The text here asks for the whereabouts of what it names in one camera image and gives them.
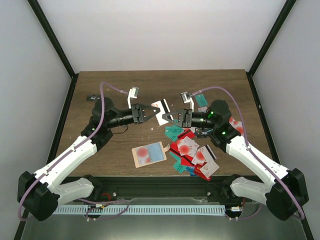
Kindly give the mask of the white card magnetic stripe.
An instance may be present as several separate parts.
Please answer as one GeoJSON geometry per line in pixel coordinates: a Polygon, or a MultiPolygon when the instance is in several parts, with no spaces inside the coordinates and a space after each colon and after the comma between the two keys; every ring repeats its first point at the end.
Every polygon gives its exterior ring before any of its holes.
{"type": "Polygon", "coordinates": [[[166,99],[161,99],[151,104],[152,107],[156,107],[160,109],[160,112],[155,115],[159,126],[163,126],[168,123],[167,120],[163,119],[163,115],[170,112],[168,103],[166,99]]]}

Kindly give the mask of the white card red circle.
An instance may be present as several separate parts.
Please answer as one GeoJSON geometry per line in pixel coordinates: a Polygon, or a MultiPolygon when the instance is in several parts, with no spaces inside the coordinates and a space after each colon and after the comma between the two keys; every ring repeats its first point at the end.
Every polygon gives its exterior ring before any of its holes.
{"type": "Polygon", "coordinates": [[[178,151],[181,156],[191,156],[194,157],[199,145],[192,139],[184,138],[176,141],[178,151]]]}

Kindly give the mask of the red card black stripe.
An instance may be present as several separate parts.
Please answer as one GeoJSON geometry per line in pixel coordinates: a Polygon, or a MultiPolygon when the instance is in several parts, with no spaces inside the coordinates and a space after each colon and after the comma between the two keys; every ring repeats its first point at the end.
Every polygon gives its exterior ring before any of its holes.
{"type": "Polygon", "coordinates": [[[182,166],[187,166],[187,167],[194,167],[196,166],[198,163],[197,162],[193,162],[192,159],[189,158],[185,158],[184,156],[181,158],[180,160],[180,164],[182,166]]]}

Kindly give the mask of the beige card holder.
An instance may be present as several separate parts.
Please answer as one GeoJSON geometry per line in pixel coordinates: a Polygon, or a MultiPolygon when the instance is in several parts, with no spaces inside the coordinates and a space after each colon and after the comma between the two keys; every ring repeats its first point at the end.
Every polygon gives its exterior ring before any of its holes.
{"type": "Polygon", "coordinates": [[[167,159],[166,152],[169,149],[170,145],[164,147],[161,141],[132,148],[134,165],[136,168],[141,168],[165,161],[167,159]]]}

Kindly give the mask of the white card red pattern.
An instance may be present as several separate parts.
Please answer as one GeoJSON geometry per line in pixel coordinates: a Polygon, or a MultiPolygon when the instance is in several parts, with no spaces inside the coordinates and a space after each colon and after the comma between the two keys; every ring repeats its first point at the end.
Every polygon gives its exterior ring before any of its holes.
{"type": "Polygon", "coordinates": [[[206,162],[203,166],[200,167],[199,171],[203,174],[205,179],[209,180],[211,176],[219,169],[220,167],[215,161],[206,162]]]}

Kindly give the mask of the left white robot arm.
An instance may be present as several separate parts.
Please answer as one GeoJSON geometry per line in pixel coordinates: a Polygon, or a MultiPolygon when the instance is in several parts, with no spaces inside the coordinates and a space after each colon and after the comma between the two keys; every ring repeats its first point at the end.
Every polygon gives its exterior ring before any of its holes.
{"type": "Polygon", "coordinates": [[[50,217],[58,206],[77,199],[87,198],[97,202],[102,189],[89,177],[63,184],[63,180],[81,163],[101,150],[112,138],[112,128],[142,124],[158,114],[158,107],[133,104],[119,110],[108,97],[101,97],[94,104],[88,125],[80,136],[63,153],[41,169],[25,171],[18,178],[18,217],[21,221],[25,208],[38,221],[50,217]]]}

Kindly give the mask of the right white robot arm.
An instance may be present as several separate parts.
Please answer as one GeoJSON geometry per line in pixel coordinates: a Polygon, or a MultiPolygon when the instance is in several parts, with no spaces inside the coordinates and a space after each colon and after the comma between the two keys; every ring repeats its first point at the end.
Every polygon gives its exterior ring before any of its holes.
{"type": "Polygon", "coordinates": [[[238,197],[251,199],[267,206],[279,220],[290,217],[305,218],[302,209],[309,200],[304,174],[297,168],[290,170],[278,164],[248,142],[229,122],[232,114],[226,101],[214,100],[205,112],[191,109],[164,113],[162,118],[181,128],[210,129],[209,138],[213,145],[234,157],[256,174],[260,182],[235,177],[222,188],[223,198],[229,202],[238,197]],[[177,121],[171,116],[177,115],[177,121]]]}

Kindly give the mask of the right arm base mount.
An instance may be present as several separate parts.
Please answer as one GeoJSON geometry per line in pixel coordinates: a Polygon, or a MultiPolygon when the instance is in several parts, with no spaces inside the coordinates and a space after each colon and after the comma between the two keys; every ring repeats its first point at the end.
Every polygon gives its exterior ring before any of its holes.
{"type": "Polygon", "coordinates": [[[222,181],[210,181],[205,189],[208,202],[217,202],[222,205],[240,204],[243,197],[236,196],[229,185],[222,181]]]}

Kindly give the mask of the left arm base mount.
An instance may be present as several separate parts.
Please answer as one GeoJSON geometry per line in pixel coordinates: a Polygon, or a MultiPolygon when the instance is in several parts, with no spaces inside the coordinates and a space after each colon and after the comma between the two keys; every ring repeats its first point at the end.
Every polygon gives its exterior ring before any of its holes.
{"type": "Polygon", "coordinates": [[[76,182],[76,198],[73,202],[96,204],[117,200],[117,188],[104,182],[103,177],[86,174],[84,176],[68,176],[69,182],[76,182]]]}

